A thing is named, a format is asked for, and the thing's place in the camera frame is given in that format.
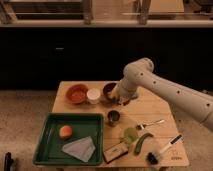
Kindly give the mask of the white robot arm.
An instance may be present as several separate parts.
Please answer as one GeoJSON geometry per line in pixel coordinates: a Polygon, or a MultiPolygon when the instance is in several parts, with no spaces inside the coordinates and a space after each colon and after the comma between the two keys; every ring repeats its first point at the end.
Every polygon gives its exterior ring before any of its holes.
{"type": "Polygon", "coordinates": [[[213,96],[161,78],[153,70],[154,64],[149,58],[127,64],[113,94],[119,99],[130,100],[138,87],[144,87],[173,103],[213,132],[213,96]]]}

